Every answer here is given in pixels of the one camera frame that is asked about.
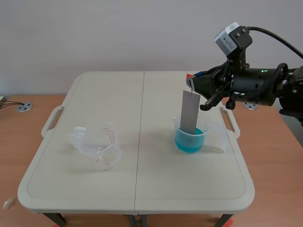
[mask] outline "plastic measuring cup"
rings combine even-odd
[[[100,169],[115,166],[121,158],[121,148],[115,127],[108,123],[97,123],[87,128],[75,127],[69,134],[73,146],[89,157]]]
[[[180,129],[180,117],[174,117],[175,121],[175,143],[177,147],[187,153],[195,153],[201,149],[206,140],[212,140],[214,146],[220,144],[220,149],[225,151],[226,135],[225,128],[220,124],[198,118],[195,134],[189,134]]]

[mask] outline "red clip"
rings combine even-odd
[[[223,227],[231,227],[232,224],[233,224],[233,220],[229,219],[229,220],[224,224]]]
[[[189,78],[189,77],[192,77],[193,75],[190,75],[190,74],[186,74],[186,79]]]

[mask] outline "measuring cup with blue liquid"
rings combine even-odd
[[[225,151],[226,129],[217,122],[198,118],[195,134],[189,134],[180,129],[180,117],[174,117],[174,121],[175,143],[180,150],[195,153],[207,143],[208,146],[219,146],[222,151]]]

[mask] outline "table seam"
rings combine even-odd
[[[139,163],[139,147],[140,147],[142,108],[143,108],[144,78],[145,78],[145,71],[143,72],[143,86],[142,86],[142,100],[141,100],[141,114],[140,114],[140,128],[139,128],[139,142],[138,142],[138,156],[137,156],[137,172],[136,172],[136,183],[135,183],[135,189],[134,189],[134,211],[136,211],[135,204],[136,204],[137,179],[138,179],[138,163]]]

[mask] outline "white table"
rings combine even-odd
[[[42,129],[43,142],[18,189],[21,204],[60,226],[65,223],[59,213],[142,215],[143,224],[148,214],[223,213],[218,224],[222,226],[246,209],[254,186],[231,111],[225,109],[235,132],[228,131],[225,153],[204,150],[187,155],[174,144],[173,116],[180,113],[183,89],[188,90],[186,73],[80,75]],[[219,107],[207,114],[224,124]],[[123,151],[119,164],[106,171],[92,166],[67,137],[75,126],[96,121],[117,127]]]

